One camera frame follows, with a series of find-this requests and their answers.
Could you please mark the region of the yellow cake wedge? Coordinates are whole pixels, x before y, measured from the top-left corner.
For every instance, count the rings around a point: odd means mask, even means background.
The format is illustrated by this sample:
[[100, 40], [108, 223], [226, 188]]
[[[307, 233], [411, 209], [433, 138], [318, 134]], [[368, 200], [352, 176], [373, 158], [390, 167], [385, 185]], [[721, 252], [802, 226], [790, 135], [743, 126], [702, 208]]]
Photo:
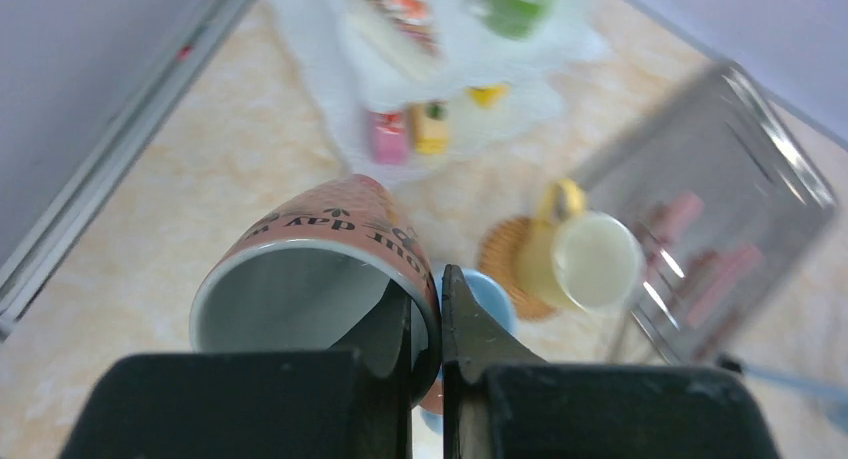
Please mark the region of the yellow cake wedge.
[[490, 109], [506, 97], [510, 90], [509, 84], [500, 83], [485, 87], [469, 87], [467, 93], [476, 105]]

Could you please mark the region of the woven rattan coaster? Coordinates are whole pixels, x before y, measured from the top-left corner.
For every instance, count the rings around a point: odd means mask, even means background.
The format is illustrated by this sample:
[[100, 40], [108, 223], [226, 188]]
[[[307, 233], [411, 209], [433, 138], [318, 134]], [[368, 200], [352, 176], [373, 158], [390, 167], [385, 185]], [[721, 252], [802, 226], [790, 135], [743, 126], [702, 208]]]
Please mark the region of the woven rattan coaster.
[[531, 219], [517, 216], [490, 228], [483, 237], [478, 256], [478, 269], [494, 279], [507, 293], [516, 315], [524, 321], [539, 322], [557, 314], [557, 310], [517, 284], [514, 260], [531, 225]]

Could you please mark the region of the white strawberry cake slice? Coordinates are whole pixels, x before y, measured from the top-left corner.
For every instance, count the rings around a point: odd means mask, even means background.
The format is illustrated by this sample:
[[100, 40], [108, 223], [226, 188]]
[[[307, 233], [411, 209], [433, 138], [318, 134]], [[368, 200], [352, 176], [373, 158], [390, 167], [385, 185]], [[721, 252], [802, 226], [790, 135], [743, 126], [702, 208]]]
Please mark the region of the white strawberry cake slice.
[[351, 26], [393, 67], [425, 81], [441, 66], [429, 0], [350, 0]]

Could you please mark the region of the yellow transparent cup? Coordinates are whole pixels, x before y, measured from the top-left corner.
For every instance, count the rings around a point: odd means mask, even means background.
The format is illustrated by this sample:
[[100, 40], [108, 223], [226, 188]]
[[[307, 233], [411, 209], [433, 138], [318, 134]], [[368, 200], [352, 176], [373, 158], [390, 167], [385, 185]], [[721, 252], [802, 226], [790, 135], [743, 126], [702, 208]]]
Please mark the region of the yellow transparent cup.
[[513, 262], [522, 292], [551, 307], [594, 314], [622, 310], [644, 268], [633, 233], [613, 216], [590, 209], [587, 194], [571, 179], [545, 191]]

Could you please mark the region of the pink cake slice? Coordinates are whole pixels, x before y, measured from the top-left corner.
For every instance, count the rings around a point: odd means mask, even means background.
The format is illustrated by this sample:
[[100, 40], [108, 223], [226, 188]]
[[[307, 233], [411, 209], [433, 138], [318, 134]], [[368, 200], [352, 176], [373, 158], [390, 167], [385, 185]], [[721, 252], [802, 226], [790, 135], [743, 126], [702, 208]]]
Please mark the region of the pink cake slice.
[[370, 112], [370, 145], [380, 164], [402, 165], [410, 155], [406, 117], [403, 111]]

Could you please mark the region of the green swirl roll cake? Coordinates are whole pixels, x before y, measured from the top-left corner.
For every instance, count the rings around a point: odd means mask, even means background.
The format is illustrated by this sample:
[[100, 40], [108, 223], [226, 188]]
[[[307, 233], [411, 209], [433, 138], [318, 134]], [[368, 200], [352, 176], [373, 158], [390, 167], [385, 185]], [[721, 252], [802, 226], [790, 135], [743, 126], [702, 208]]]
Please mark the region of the green swirl roll cake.
[[508, 39], [526, 39], [545, 19], [555, 0], [483, 0], [482, 22]]

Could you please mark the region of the pink mug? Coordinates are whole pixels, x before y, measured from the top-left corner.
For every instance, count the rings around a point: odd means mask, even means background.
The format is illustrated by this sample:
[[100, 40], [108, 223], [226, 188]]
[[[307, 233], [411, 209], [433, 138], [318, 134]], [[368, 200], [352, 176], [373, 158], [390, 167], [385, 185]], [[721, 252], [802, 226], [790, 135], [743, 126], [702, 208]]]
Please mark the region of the pink mug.
[[411, 397], [441, 365], [431, 263], [392, 194], [352, 174], [309, 189], [250, 226], [210, 270], [190, 312], [198, 352], [325, 349], [398, 285], [411, 302]]

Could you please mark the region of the light blue mug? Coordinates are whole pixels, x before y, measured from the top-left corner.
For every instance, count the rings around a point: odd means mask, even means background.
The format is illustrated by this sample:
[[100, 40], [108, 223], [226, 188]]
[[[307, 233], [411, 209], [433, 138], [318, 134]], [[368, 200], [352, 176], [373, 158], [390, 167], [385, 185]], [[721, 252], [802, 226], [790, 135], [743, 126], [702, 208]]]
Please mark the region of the light blue mug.
[[[442, 306], [442, 280], [444, 269], [447, 264], [439, 264], [437, 273], [434, 274], [434, 283], [439, 296], [439, 305]], [[466, 283], [469, 286], [474, 300], [508, 333], [515, 334], [517, 327], [517, 316], [509, 295], [494, 279], [486, 274], [471, 268], [461, 268]], [[420, 414], [424, 424], [435, 434], [443, 433], [442, 413], [432, 412], [420, 406]]]

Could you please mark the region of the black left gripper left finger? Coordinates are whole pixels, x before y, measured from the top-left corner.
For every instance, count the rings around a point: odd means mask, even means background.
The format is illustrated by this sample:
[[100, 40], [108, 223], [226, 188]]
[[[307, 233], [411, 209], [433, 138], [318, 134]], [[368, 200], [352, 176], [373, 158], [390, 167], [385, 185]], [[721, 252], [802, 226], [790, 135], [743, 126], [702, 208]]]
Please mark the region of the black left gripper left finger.
[[411, 300], [390, 284], [325, 350], [118, 360], [61, 456], [408, 458], [411, 381]]

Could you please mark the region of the pink cat-paw tongs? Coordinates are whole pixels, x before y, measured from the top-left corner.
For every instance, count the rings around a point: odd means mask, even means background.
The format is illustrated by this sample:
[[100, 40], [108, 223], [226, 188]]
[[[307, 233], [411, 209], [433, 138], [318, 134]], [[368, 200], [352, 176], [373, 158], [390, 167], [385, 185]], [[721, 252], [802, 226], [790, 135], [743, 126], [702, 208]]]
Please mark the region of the pink cat-paw tongs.
[[637, 294], [612, 336], [609, 363], [698, 364], [709, 357], [707, 323], [730, 306], [731, 292], [764, 256], [752, 243], [720, 251], [708, 247], [689, 259], [674, 256], [702, 215], [692, 191], [659, 203], [634, 224], [646, 265]]

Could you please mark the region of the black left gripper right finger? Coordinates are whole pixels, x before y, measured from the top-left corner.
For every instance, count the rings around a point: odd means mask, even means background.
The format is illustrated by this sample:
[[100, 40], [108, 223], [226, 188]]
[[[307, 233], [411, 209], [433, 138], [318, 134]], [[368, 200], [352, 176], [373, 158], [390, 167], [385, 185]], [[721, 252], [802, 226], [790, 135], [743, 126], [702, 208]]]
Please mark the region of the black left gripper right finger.
[[758, 404], [703, 367], [550, 363], [474, 299], [442, 286], [447, 458], [775, 458]]

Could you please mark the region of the yellow square cake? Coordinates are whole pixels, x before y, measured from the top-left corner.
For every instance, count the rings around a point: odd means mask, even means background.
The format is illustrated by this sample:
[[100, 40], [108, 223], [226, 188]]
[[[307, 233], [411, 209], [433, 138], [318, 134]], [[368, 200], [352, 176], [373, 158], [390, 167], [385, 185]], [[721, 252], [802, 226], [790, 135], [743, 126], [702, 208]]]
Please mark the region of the yellow square cake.
[[442, 154], [447, 150], [450, 132], [447, 107], [443, 101], [414, 103], [409, 108], [413, 145], [420, 154]]

